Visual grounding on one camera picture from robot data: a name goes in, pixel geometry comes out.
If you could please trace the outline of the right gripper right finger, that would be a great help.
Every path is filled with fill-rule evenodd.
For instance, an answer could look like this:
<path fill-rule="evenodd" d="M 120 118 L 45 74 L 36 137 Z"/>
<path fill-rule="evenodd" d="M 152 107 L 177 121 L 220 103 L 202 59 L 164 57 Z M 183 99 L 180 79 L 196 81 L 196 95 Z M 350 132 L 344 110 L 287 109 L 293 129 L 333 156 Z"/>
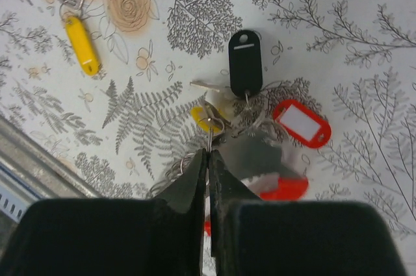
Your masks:
<path fill-rule="evenodd" d="M 405 275 L 385 221 L 357 201 L 264 201 L 208 163 L 218 275 Z"/>

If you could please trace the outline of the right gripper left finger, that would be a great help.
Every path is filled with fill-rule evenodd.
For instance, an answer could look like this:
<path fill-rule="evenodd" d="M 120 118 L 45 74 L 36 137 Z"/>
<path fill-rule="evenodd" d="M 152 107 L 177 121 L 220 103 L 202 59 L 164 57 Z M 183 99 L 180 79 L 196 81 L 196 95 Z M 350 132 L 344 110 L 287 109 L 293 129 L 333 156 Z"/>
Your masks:
<path fill-rule="evenodd" d="M 201 275 L 207 152 L 152 199 L 43 199 L 1 258 L 2 275 Z"/>

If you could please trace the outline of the key with yellow tag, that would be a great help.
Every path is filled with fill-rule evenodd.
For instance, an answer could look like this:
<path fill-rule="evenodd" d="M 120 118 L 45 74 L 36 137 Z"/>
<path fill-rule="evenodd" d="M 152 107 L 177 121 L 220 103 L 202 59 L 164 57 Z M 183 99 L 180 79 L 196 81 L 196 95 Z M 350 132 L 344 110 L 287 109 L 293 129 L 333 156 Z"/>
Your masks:
<path fill-rule="evenodd" d="M 100 62 L 96 50 L 92 44 L 89 33 L 87 32 L 81 17 L 75 14 L 81 12 L 84 0 L 59 0 L 61 7 L 69 8 L 73 14 L 61 17 L 64 28 L 71 43 L 73 52 L 78 60 L 82 71 L 89 76 L 94 76 L 99 72 Z"/>

